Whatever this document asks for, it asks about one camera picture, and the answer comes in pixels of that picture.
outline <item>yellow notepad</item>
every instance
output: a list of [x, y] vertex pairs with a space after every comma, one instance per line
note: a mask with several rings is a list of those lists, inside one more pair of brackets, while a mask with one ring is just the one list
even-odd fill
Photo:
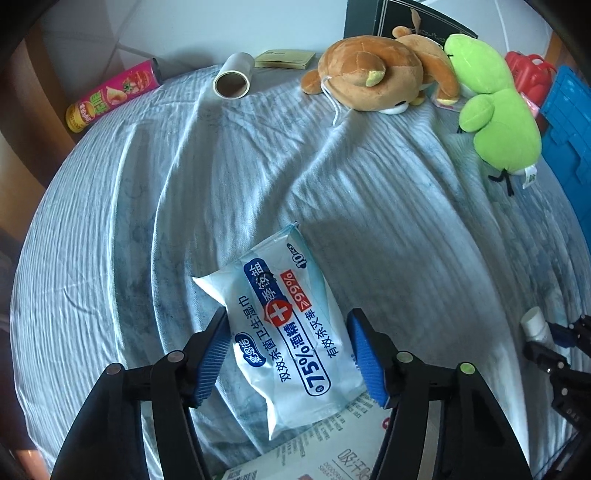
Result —
[[267, 50], [255, 58], [255, 67], [305, 70], [314, 55], [306, 50]]

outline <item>wet wipes package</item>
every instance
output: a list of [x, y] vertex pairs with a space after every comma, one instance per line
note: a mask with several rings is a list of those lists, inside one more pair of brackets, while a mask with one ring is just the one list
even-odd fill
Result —
[[270, 439], [364, 392], [343, 316], [297, 224], [193, 280], [228, 310], [238, 366], [267, 401]]

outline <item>red cross logo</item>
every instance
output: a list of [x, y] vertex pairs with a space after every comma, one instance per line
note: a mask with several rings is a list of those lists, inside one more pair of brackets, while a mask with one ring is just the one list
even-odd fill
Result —
[[271, 300], [265, 306], [265, 320], [271, 322], [277, 328], [289, 322], [292, 313], [291, 304], [285, 300]]

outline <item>green plush toy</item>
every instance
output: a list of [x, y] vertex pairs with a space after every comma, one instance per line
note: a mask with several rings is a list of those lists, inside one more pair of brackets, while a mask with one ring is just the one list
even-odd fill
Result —
[[540, 131], [505, 59], [490, 45], [462, 34], [451, 35], [444, 50], [463, 92], [475, 95], [460, 112], [460, 127], [478, 132], [476, 153], [503, 174], [534, 165], [542, 152]]

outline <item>snack can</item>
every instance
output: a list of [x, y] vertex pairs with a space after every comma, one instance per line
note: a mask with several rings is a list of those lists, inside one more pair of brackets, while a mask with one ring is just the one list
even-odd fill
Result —
[[66, 124], [82, 132], [96, 118], [162, 84], [156, 59], [131, 67], [73, 103], [66, 110]]

